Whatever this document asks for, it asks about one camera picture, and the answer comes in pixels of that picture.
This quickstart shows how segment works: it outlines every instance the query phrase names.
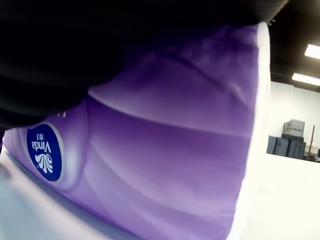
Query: white wall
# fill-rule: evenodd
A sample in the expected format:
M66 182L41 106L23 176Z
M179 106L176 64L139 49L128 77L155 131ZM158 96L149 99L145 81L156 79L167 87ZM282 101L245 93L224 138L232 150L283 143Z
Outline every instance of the white wall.
M268 133L280 137L284 122L296 119L305 122L304 141L320 148L320 93L292 85L271 82L270 117Z

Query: gray surface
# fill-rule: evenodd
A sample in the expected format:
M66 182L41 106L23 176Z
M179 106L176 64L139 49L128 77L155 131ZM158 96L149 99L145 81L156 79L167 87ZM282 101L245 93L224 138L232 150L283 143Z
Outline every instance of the gray surface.
M0 240L139 240L84 211L0 156Z
M305 122L304 121L299 121L299 120L295 120L292 119L291 121L285 122L283 124L283 133L285 133L285 130L299 130L299 131L304 131L305 129Z
M283 131L284 134L293 135L296 137L303 137L304 132L301 130L295 130L295 129L287 129Z

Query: gray storage box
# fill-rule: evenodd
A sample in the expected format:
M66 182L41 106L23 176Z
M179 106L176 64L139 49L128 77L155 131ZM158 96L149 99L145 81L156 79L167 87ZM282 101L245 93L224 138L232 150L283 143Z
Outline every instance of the gray storage box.
M303 137L304 136L304 132L300 131L300 130L295 130L295 129L287 129L283 131L284 134L288 134L288 135L292 135L292 136L296 136L296 137Z
M285 157L287 155L289 140L285 138L277 138L274 148L274 154Z
M283 125L283 133L285 133L285 130L294 129L299 131L304 131L305 129L305 122L292 119L291 121L285 122Z

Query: white floor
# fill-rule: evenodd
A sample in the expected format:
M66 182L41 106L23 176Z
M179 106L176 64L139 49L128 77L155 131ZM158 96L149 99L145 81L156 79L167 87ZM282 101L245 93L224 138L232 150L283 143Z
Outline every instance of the white floor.
M0 156L0 240L137 239L32 180L5 152Z
M240 240L319 240L320 163L261 157ZM30 178L4 151L0 189L0 240L136 240Z

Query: metal pole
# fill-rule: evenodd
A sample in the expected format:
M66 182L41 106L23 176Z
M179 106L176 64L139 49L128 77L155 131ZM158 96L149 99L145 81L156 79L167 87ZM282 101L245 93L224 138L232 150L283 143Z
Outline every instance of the metal pole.
M312 130L312 136L311 136L311 142L310 142L308 157L310 156L311 146L312 146L312 142L313 142L313 140L314 140L314 132L315 132L315 125L313 125L313 130Z

